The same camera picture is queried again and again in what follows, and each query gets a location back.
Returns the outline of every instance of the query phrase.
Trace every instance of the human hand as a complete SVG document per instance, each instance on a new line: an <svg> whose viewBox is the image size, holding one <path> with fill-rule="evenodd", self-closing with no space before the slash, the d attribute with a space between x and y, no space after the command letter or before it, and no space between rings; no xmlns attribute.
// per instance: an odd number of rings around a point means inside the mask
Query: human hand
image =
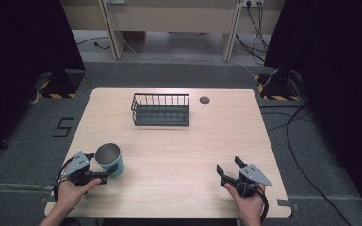
<svg viewBox="0 0 362 226"><path fill-rule="evenodd" d="M65 180L58 187L58 200L56 205L65 211L71 211L80 202L85 193L101 184L101 179L94 179L83 186L76 186L71 180Z"/></svg>
<svg viewBox="0 0 362 226"><path fill-rule="evenodd" d="M230 184L225 184L225 188L234 198L234 201L238 208L239 217L241 218L243 224L245 226L259 226L260 223L260 216L263 211L264 202L258 194L254 194L249 198L241 197L237 190L231 186ZM265 190L265 186L259 184L259 187Z"/></svg>
<svg viewBox="0 0 362 226"><path fill-rule="evenodd" d="M58 187L58 200L40 226L60 225L73 208L78 205L81 197L101 182L101 179L95 179L83 186L76 186L71 180L62 181Z"/></svg>

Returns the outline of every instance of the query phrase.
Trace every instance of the black curtain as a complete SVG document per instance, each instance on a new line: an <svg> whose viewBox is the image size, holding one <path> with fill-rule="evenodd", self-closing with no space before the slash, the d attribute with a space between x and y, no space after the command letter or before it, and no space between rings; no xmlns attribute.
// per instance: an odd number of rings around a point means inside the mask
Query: black curtain
<svg viewBox="0 0 362 226"><path fill-rule="evenodd" d="M287 0L265 65L300 73L324 136L362 196L362 4Z"/></svg>
<svg viewBox="0 0 362 226"><path fill-rule="evenodd" d="M0 140L22 115L42 73L84 70L58 0L0 1Z"/></svg>

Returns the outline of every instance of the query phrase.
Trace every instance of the small round object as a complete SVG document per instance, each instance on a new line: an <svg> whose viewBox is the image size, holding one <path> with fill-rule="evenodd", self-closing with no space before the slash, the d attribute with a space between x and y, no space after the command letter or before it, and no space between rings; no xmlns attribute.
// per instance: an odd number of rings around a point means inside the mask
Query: small round object
<svg viewBox="0 0 362 226"><path fill-rule="evenodd" d="M208 103L210 102L210 99L209 99L208 97L206 97L206 96L203 96L203 97L201 97L201 98L199 99L199 101L200 101L202 104L206 105L206 104L208 104Z"/></svg>

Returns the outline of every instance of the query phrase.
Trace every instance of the gray carpet floor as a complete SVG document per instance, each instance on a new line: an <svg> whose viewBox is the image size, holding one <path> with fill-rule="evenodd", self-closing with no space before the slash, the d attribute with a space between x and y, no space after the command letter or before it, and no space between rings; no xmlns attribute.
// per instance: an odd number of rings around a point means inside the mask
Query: gray carpet floor
<svg viewBox="0 0 362 226"><path fill-rule="evenodd" d="M96 87L189 87L253 89L292 206L289 218L267 218L264 225L345 225L342 218L304 178L288 148L286 123L304 101L262 100L255 80L240 66L183 64L86 63L86 74L73 99L39 99L27 109L0 150L0 225L38 225L44 218L43 199L61 167L84 108ZM253 74L271 69L251 67ZM362 200L354 184L334 159L316 118L307 107L289 126L296 160L312 183L352 225L362 225ZM62 126L72 129L67 137ZM96 225L93 218L79 218Z"/></svg>

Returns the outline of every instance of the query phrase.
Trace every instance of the black cable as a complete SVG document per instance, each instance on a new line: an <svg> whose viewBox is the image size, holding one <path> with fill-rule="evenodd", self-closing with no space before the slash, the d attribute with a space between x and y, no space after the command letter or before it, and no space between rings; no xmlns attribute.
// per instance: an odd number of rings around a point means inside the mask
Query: black cable
<svg viewBox="0 0 362 226"><path fill-rule="evenodd" d="M88 91L88 90L92 87L92 83L93 83L93 82L90 81L90 82L85 82L85 83L90 83L90 85L89 85L85 90L81 90L81 89L80 89L80 92L81 92L81 93L85 93L86 91Z"/></svg>
<svg viewBox="0 0 362 226"><path fill-rule="evenodd" d="M108 37L96 37L96 38L92 38L92 39L87 39L87 40L83 40L81 42L78 42L77 44L82 44L82 43L87 42L89 40L100 40L100 39L108 39Z"/></svg>
<svg viewBox="0 0 362 226"><path fill-rule="evenodd" d="M254 52L254 49L250 46L248 46L247 44L243 43L240 39L239 39L239 36L236 35L237 37L237 40L239 41L239 43L242 45L242 47L251 55L254 55L255 57L257 57L258 59L260 59L261 61L264 62L264 59L262 57L260 57L259 55L257 55L255 52Z"/></svg>
<svg viewBox="0 0 362 226"><path fill-rule="evenodd" d="M287 124L287 142L288 142L288 148L290 151L290 154L292 155L293 161L295 162L296 166L298 167L299 171L302 173L302 175L305 177L305 179L307 180L308 183L310 183L321 195L322 197L335 209L335 211L337 211L337 213L340 215L340 217L345 221L345 223L347 225L351 225L349 223L349 221L342 215L342 213L337 209L336 206L334 206L334 204L322 193L322 191L319 190L318 187L316 187L316 185L314 185L314 183L308 178L308 176L304 173L304 171L302 170L302 167L299 165L298 160L296 159L295 153L292 151L292 146L290 144L290 139L289 139L289 126L290 123L293 121L293 119L295 118L295 116L305 108L305 106L302 106L301 108L299 108L289 119L288 124Z"/></svg>
<svg viewBox="0 0 362 226"><path fill-rule="evenodd" d="M278 114L278 115L286 115L286 116L292 116L292 114L288 114L288 113L284 113L284 112L263 112L261 113L262 115L272 115L272 114ZM310 113L306 113L302 116L295 116L297 119L299 120L303 120L303 121L314 121L314 120L308 120L305 119L304 116L309 115Z"/></svg>
<svg viewBox="0 0 362 226"><path fill-rule="evenodd" d="M239 43L244 47L244 48L248 48L249 49L249 51L252 51L254 48L253 47L251 47L251 46L249 46L249 45L247 45L247 44L245 44L242 40L240 40L240 38L239 38L239 36L238 35L236 35L236 38L238 39L238 41L239 41ZM264 54L266 54L267 52L266 51L264 51L264 50L259 50L259 49L255 49L257 52L260 52L260 53L264 53Z"/></svg>
<svg viewBox="0 0 362 226"><path fill-rule="evenodd" d="M276 105L276 106L260 106L259 108L279 108L279 107L303 107L306 105Z"/></svg>
<svg viewBox="0 0 362 226"><path fill-rule="evenodd" d="M110 48L110 45L108 47L102 47L101 45L98 44L98 42L94 42L93 44L95 44L96 47L99 47L101 49L108 49Z"/></svg>
<svg viewBox="0 0 362 226"><path fill-rule="evenodd" d="M272 131L272 130L276 130L276 129L281 128L281 127L284 127L284 126L286 126L286 125L288 125L288 123L284 123L284 124L282 124L282 125L278 125L278 126L272 128L272 129L268 129L267 132L270 132L270 131Z"/></svg>
<svg viewBox="0 0 362 226"><path fill-rule="evenodd" d="M61 173L64 171L64 169L66 168L66 166L73 160L73 158L74 158L74 156L71 157L69 160L67 160L67 161L63 164L63 166L60 168L60 171L58 172L58 175L57 175L57 177L56 177L56 179L55 179L55 185L54 185L54 189L53 189L53 190L54 190L55 201L58 200L58 187L59 187L59 185L60 185L60 183L61 183L61 181L60 181Z"/></svg>
<svg viewBox="0 0 362 226"><path fill-rule="evenodd" d="M262 14L263 14L263 13L262 13L262 8L260 7L261 4L258 4L258 6L259 6L259 28L257 28L257 26L256 26L256 24L255 24L255 20L254 20L254 18L252 17L251 11L249 10L250 5L248 5L248 7L247 7L247 9L248 9L248 15L249 15L249 17L251 18L252 23L253 23L254 28L255 28L255 31L256 31L256 37L255 37L254 45L253 45L253 47L252 47L252 49L253 49L252 51L253 51L253 52L255 51L255 43L257 42L257 39L259 39L259 40L262 42L262 44L263 44L263 46L264 46L264 49L265 49L265 51L266 51L266 53L267 53L267 47L268 47L268 45L267 45L267 43L264 41L263 36L262 36L262 34L261 34L261 22L262 22L262 19L263 19L263 18L262 18L262 17L263 17L263 15L262 15ZM263 64L261 64L261 63L258 63L258 62L255 60L255 56L254 56L254 55L252 55L252 59L253 59L253 61L254 61L256 64L263 65Z"/></svg>
<svg viewBox="0 0 362 226"><path fill-rule="evenodd" d="M260 186L258 186L257 188L259 188L261 190L261 192L259 192L257 189L255 189L255 193L257 193L264 202L264 209L263 209L263 212L261 213L261 216L260 216L260 222L263 223L264 219L267 216L267 213L269 212L269 201L267 200L267 197L266 197L266 195L264 193L264 190L261 189Z"/></svg>
<svg viewBox="0 0 362 226"><path fill-rule="evenodd" d="M258 30L259 30L259 36L261 37L261 42L263 43L264 49L267 51L267 48L269 45L266 43L266 41L263 38L263 33L261 31L261 23L263 21L263 4L261 2L258 2Z"/></svg>

